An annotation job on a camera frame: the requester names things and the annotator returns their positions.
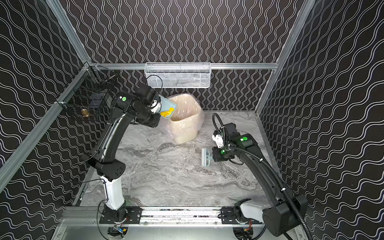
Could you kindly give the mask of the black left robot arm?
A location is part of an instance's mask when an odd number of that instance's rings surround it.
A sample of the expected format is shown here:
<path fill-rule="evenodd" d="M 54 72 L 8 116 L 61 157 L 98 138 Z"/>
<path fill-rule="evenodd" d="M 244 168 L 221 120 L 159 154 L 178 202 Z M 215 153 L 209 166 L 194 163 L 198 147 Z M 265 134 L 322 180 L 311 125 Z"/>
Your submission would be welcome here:
<path fill-rule="evenodd" d="M 122 223 L 127 218 L 126 201 L 122 192 L 122 175 L 126 165 L 116 159 L 117 149 L 129 125 L 156 128 L 160 114 L 152 111 L 161 102 L 159 94 L 150 86 L 141 86 L 133 93 L 119 92 L 112 101 L 111 113 L 97 145 L 82 160 L 93 167 L 105 190 L 103 215 Z"/>

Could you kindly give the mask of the teal hand brush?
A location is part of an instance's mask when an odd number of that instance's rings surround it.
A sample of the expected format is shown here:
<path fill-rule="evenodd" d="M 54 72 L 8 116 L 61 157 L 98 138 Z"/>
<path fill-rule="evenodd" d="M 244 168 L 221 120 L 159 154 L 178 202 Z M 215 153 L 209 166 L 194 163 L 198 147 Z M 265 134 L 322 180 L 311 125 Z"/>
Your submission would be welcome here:
<path fill-rule="evenodd" d="M 211 156 L 209 149 L 203 148 L 201 151 L 201 165 L 203 167 L 209 167 L 212 160 L 213 157 Z"/>

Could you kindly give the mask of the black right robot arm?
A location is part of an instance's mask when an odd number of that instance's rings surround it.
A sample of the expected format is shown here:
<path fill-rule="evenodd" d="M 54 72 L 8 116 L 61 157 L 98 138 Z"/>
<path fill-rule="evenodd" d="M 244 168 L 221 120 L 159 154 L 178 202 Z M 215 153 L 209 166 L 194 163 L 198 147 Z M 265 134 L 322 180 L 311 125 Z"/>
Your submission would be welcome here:
<path fill-rule="evenodd" d="M 259 222 L 275 237 L 283 235 L 288 240 L 291 239 L 288 231 L 301 226 L 307 239 L 313 239 L 311 230 L 305 222 L 307 198 L 304 195 L 294 194 L 284 183 L 250 134 L 240 134 L 234 123 L 224 124 L 217 113 L 213 114 L 212 121 L 216 129 L 213 133 L 216 146 L 212 149 L 214 162 L 232 163 L 234 158 L 238 158 L 240 160 L 238 164 L 249 168 L 269 202 L 269 206 L 261 207 L 251 204 L 250 199 L 238 201 L 231 213 L 224 212 L 219 215 L 222 222 L 248 224 L 250 228 L 253 222 Z"/>

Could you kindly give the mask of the teal dustpan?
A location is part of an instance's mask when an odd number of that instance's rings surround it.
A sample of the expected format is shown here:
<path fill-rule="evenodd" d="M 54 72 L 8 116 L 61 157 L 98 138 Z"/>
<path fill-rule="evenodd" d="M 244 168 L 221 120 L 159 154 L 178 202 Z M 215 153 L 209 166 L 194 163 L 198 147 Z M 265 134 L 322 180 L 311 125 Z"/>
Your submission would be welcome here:
<path fill-rule="evenodd" d="M 178 105 L 172 102 L 171 100 L 164 98 L 163 96 L 160 96 L 160 100 L 162 101 L 162 109 L 160 112 L 166 111 L 169 108 L 175 108 L 177 109 Z"/>

